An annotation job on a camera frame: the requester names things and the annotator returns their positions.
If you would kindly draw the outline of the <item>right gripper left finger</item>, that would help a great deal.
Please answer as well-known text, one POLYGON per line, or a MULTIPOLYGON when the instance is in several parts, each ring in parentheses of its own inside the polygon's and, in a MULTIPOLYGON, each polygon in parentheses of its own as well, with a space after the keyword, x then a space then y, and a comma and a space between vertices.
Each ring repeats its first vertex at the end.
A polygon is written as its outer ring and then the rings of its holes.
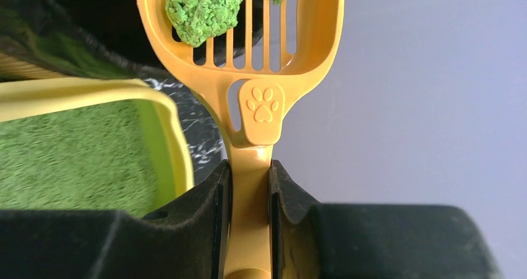
POLYGON ((2 278, 222 278, 231 169, 142 218, 120 210, 1 211, 2 278))

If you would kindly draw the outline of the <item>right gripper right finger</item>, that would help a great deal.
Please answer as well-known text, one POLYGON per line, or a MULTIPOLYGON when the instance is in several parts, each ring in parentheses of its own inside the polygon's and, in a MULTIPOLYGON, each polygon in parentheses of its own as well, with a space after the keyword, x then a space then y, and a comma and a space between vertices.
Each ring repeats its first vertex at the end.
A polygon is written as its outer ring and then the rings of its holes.
POLYGON ((273 278, 501 278, 479 228, 453 206, 321 203, 274 160, 273 278))

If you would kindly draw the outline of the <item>yellow litter box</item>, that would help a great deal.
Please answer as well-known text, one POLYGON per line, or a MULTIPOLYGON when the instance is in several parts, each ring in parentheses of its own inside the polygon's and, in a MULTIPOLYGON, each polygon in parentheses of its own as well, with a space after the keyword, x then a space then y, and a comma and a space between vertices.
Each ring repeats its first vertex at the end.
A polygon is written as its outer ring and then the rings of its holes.
POLYGON ((141 80, 49 78, 1 84, 1 123, 118 101, 133 101, 157 177, 153 211, 194 183, 175 103, 141 80))

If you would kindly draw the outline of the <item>orange litter scoop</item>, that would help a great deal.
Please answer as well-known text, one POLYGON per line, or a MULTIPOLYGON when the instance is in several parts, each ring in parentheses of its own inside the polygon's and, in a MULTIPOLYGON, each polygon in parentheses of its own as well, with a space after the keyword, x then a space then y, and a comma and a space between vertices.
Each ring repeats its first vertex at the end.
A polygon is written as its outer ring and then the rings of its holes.
POLYGON ((221 131, 231 167, 231 220, 222 278, 270 278, 268 171, 285 115, 322 82, 335 59, 344 0, 296 0, 296 52, 287 49, 287 3, 279 4, 280 67, 270 67, 270 0, 243 0, 243 17, 226 33, 223 65, 180 40, 166 0, 137 0, 148 40, 162 65, 201 101, 221 131))

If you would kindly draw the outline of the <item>green litter clump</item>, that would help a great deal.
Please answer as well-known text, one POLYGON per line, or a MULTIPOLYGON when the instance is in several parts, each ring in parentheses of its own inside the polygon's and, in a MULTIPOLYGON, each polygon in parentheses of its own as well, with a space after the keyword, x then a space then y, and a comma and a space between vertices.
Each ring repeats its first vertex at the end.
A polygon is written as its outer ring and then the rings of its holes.
POLYGON ((166 0, 165 12, 180 40, 199 47, 238 24, 243 0, 166 0))

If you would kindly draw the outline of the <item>yellow trash bin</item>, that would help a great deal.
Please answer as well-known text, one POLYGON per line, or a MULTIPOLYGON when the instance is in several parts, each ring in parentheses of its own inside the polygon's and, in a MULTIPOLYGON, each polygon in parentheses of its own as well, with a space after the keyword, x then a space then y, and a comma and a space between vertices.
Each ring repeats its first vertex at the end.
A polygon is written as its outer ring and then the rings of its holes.
POLYGON ((1 79, 9 81, 62 78, 65 75, 16 59, 1 52, 1 79))

